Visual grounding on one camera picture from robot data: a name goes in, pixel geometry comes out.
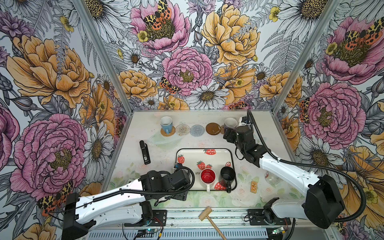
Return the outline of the purple white mug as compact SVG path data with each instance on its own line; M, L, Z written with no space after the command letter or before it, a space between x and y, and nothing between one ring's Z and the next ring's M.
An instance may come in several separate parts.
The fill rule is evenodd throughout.
M227 118L224 121L225 129L234 129L238 126L238 121L235 118Z

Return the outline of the glossy brown round coaster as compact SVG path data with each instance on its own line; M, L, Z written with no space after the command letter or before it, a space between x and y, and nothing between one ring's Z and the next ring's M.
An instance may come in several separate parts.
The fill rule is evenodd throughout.
M209 135L215 136L221 133L221 126L217 123L209 123L206 125L206 132Z

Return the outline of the blue grey woven coaster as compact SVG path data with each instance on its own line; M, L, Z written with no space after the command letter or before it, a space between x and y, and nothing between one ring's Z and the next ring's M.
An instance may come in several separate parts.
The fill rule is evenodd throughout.
M193 125L190 128L190 134L193 137L201 137L205 133L205 128L202 125Z

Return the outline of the beige woven round coaster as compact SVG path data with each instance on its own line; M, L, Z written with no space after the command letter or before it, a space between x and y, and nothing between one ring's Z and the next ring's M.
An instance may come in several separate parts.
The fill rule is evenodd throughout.
M176 134L179 136L186 136L190 133L190 127L186 124L179 124L176 127Z

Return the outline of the blue floral mug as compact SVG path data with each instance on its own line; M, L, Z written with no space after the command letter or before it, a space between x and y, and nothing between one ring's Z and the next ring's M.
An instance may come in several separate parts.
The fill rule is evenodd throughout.
M169 135L173 130L173 119L171 117L165 116L160 120L162 130Z

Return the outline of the grey mug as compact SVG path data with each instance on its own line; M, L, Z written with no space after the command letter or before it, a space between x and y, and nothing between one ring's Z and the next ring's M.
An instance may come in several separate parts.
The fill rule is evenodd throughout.
M249 125L250 125L250 121L248 120L248 117L247 117L247 116L241 117L241 118L239 119L238 127L241 127L241 126L249 126Z

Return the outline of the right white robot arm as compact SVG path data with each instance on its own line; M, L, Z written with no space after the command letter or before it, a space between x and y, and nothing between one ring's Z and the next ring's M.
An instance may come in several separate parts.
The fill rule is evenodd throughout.
M288 201L278 197L263 207L265 222L292 218L309 220L321 229L327 229L345 209L335 180L305 171L294 163L284 163L265 143L258 144L251 124L241 123L235 128L226 128L224 139L235 144L244 159L258 168L268 171L299 191L304 200Z

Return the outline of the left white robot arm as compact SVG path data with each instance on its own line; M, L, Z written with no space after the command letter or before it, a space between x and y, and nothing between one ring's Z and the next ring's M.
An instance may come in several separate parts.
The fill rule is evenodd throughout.
M194 172L181 165L173 173L149 171L119 188L92 196L67 197L63 210L63 240L77 240L90 230L112 224L148 226L159 221L151 200L184 201L195 183Z

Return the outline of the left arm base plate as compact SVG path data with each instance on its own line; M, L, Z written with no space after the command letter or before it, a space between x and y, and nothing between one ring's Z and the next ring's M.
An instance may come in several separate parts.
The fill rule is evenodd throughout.
M124 223L124 227L163 227L167 221L167 210L155 210L143 214L142 220L136 224Z

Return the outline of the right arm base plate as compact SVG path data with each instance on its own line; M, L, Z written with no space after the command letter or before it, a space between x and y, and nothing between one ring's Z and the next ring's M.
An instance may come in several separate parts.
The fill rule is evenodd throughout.
M251 226L289 226L289 218L278 218L274 213L264 209L248 209L244 218Z

